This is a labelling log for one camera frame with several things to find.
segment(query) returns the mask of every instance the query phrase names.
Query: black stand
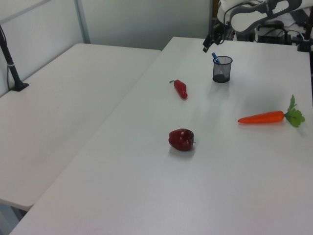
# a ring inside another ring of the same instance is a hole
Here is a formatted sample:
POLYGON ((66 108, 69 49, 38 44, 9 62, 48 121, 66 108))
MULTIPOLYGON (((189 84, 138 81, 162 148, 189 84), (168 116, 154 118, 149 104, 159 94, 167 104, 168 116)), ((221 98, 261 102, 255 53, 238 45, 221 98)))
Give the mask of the black stand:
POLYGON ((306 23, 306 30, 304 35, 297 35, 297 37, 292 38, 292 42, 298 45, 298 51, 311 53, 311 46, 313 45, 313 40, 310 39, 313 27, 313 11, 311 10, 309 20, 306 23))
POLYGON ((16 92, 20 92, 21 90, 28 87, 29 85, 27 83, 23 83, 20 80, 19 74, 16 71, 15 65, 14 65, 12 57, 11 57, 11 54, 9 52, 6 40, 5 40, 4 35, 2 34, 1 31, 0 31, 0 47, 2 49, 2 52, 4 54, 4 57, 6 59, 8 67, 10 68, 12 77, 13 77, 14 82, 15 82, 15 86, 11 90, 16 91, 16 92))

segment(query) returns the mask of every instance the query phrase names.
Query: red pepper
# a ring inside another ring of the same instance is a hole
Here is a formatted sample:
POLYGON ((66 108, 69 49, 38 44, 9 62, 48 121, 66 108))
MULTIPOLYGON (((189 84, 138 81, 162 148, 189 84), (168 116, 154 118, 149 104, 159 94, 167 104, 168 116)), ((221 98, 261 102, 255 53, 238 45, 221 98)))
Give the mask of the red pepper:
POLYGON ((174 82, 174 87, 176 88, 176 91, 178 92, 180 97, 183 99, 186 99, 188 97, 186 84, 184 84, 183 82, 179 80, 175 80, 175 81, 173 80, 173 81, 170 81, 170 83, 171 82, 174 82))

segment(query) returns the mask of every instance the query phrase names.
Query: wall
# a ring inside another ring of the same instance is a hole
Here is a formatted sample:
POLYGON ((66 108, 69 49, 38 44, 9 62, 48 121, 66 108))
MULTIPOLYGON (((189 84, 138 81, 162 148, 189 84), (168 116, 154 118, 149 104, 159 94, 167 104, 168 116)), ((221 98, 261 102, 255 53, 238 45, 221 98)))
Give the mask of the wall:
MULTIPOLYGON (((21 80, 83 42, 75 0, 48 1, 1 26, 21 80)), ((0 96, 6 92, 6 61, 0 50, 0 96)))
POLYGON ((49 0, 0 0, 0 24, 9 21, 49 0))
POLYGON ((173 36, 205 38, 210 0, 77 0, 87 42, 162 50, 173 36))

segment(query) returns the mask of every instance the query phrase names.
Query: black pole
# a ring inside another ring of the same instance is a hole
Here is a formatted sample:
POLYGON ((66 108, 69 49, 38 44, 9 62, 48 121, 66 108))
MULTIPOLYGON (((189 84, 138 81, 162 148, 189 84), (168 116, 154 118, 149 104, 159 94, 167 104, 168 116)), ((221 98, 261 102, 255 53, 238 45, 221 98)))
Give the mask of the black pole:
POLYGON ((298 45, 298 51, 309 52, 311 53, 312 41, 310 40, 311 32, 313 27, 313 11, 311 9, 308 22, 306 23, 306 30, 303 40, 300 41, 298 45))
POLYGON ((15 82, 15 86, 11 90, 20 92, 24 88, 28 87, 28 84, 27 83, 23 83, 20 80, 19 74, 18 74, 18 72, 17 72, 17 70, 15 68, 14 62, 13 62, 11 54, 9 52, 9 48, 7 46, 5 37, 4 37, 4 35, 3 35, 3 33, 1 31, 0 31, 0 47, 2 49, 2 52, 4 54, 4 57, 6 59, 8 67, 10 68, 12 77, 13 77, 14 82, 15 82))

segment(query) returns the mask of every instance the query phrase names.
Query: fake vegetable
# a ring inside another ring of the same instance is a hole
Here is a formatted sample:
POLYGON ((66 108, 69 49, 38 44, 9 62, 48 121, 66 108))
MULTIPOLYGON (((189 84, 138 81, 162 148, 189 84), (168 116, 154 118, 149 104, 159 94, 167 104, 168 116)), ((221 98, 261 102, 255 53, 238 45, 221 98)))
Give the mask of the fake vegetable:
POLYGON ((290 99, 290 105, 287 112, 284 114, 282 111, 273 111, 264 114, 258 114, 250 117, 244 117, 238 120, 239 123, 272 123, 280 122, 284 117, 290 122, 294 127, 300 126, 302 122, 305 121, 305 118, 302 116, 302 113, 299 110, 296 110, 294 107, 295 99, 292 95, 290 99))
POLYGON ((170 81, 170 83, 172 82, 174 82, 174 87, 176 88, 176 91, 178 92, 180 97, 182 99, 186 99, 188 97, 186 84, 184 84, 180 80, 170 81))

